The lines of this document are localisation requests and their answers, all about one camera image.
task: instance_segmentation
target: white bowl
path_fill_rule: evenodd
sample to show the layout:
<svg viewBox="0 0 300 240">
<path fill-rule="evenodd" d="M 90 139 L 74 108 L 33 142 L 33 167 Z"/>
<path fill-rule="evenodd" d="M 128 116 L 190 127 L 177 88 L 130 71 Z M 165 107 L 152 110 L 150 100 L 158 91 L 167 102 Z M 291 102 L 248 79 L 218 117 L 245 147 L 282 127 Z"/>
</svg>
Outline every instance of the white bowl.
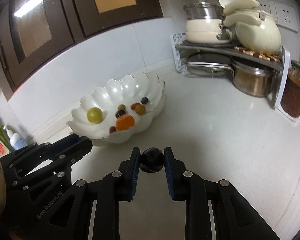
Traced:
<svg viewBox="0 0 300 240">
<path fill-rule="evenodd" d="M 90 95 L 81 98 L 80 107 L 71 111 L 73 120 L 67 125 L 79 136 L 87 136 L 94 146 L 123 143 L 132 134 L 146 130 L 163 109 L 164 88 L 165 82 L 154 74 L 125 75 L 120 81 L 111 79 L 105 87 L 98 87 Z M 138 115 L 130 106 L 140 103 L 143 97 L 149 99 L 145 105 L 146 113 Z M 135 125 L 128 130 L 109 134 L 109 128 L 115 126 L 115 113 L 120 104 L 126 106 L 126 113 L 133 116 Z M 87 119 L 87 111 L 92 107 L 98 107 L 103 112 L 103 121 L 99 124 L 92 124 Z"/>
</svg>

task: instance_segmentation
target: glass jar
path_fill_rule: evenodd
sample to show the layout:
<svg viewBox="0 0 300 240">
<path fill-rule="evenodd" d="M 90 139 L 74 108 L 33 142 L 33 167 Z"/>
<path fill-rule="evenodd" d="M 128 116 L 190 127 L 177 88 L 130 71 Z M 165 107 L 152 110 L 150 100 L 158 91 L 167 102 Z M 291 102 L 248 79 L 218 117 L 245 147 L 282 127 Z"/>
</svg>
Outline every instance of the glass jar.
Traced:
<svg viewBox="0 0 300 240">
<path fill-rule="evenodd" d="M 291 61 L 281 106 L 291 117 L 300 116 L 300 63 Z"/>
</svg>

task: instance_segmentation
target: green grape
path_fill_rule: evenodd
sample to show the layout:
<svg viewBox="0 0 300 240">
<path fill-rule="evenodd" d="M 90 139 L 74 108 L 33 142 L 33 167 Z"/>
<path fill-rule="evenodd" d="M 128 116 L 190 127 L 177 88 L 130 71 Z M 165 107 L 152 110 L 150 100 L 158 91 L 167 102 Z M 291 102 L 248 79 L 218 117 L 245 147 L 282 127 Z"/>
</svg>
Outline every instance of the green grape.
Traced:
<svg viewBox="0 0 300 240">
<path fill-rule="evenodd" d="M 87 118 L 90 123 L 97 124 L 102 121 L 102 111 L 100 108 L 93 107 L 87 112 Z"/>
</svg>

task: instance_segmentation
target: wall socket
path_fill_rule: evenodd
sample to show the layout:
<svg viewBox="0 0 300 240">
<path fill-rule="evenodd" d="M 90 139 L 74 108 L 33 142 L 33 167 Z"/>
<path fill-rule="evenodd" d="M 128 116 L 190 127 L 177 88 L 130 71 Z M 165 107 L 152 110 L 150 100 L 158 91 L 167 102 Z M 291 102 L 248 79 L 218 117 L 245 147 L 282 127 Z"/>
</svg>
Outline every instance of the wall socket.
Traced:
<svg viewBox="0 0 300 240">
<path fill-rule="evenodd" d="M 257 0 L 260 3 L 259 10 L 266 11 L 267 13 L 271 13 L 270 4 L 268 0 Z"/>
<path fill-rule="evenodd" d="M 274 2 L 277 11 L 278 25 L 298 32 L 297 16 L 293 7 Z"/>
</svg>

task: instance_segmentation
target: black ball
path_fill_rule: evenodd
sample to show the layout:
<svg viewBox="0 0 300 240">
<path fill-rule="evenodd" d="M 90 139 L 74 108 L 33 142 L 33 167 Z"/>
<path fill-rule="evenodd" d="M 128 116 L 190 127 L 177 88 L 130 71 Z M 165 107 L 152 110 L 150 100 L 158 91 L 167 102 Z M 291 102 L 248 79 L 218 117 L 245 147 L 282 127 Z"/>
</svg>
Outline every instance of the black ball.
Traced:
<svg viewBox="0 0 300 240">
<path fill-rule="evenodd" d="M 149 102 L 149 99 L 144 97 L 144 98 L 141 98 L 141 104 L 145 105 Z"/>
<path fill-rule="evenodd" d="M 158 148 L 149 148 L 141 154 L 140 169 L 147 173 L 155 173 L 163 168 L 163 154 Z"/>
<path fill-rule="evenodd" d="M 115 113 L 115 117 L 118 118 L 119 116 L 124 115 L 125 113 L 126 113 L 126 111 L 124 111 L 123 109 L 120 109 Z"/>
</svg>

